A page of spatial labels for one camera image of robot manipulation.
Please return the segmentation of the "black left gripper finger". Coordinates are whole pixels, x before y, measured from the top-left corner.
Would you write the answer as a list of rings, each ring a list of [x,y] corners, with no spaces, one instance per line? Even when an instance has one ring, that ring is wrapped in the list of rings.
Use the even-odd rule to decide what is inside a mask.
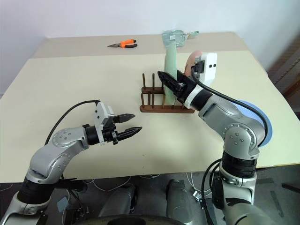
[[[122,141],[122,140],[128,139],[128,138],[134,136],[135,134],[137,134],[141,129],[142,129],[142,127],[128,128],[125,131],[117,134],[117,140]]]
[[[117,115],[117,116],[114,117],[114,123],[123,123],[123,122],[131,120],[134,117],[135,117],[135,115],[130,114],[130,113]]]

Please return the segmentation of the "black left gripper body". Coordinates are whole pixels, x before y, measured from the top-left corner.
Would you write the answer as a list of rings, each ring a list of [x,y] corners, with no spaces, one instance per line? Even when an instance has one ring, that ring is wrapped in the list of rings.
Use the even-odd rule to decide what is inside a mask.
[[[116,132],[116,123],[120,122],[119,116],[110,117],[108,121],[104,124],[104,141],[112,142],[113,144],[117,144],[117,132]]]

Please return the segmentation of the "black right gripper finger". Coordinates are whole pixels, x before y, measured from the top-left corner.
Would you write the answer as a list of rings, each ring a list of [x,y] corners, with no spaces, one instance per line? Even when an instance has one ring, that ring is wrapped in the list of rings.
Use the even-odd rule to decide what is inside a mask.
[[[173,76],[169,73],[158,71],[157,72],[160,81],[169,88],[174,95],[182,95],[184,88],[186,86],[185,83],[177,81]]]
[[[185,84],[195,84],[194,80],[177,70],[177,81]]]

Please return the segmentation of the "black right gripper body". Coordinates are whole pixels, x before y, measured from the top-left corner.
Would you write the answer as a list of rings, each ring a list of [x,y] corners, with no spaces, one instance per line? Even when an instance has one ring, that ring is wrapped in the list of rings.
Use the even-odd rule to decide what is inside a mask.
[[[196,83],[192,80],[180,81],[181,88],[180,90],[174,91],[174,95],[178,99],[179,102],[185,103],[186,99],[188,98],[189,94],[194,90],[196,87]]]

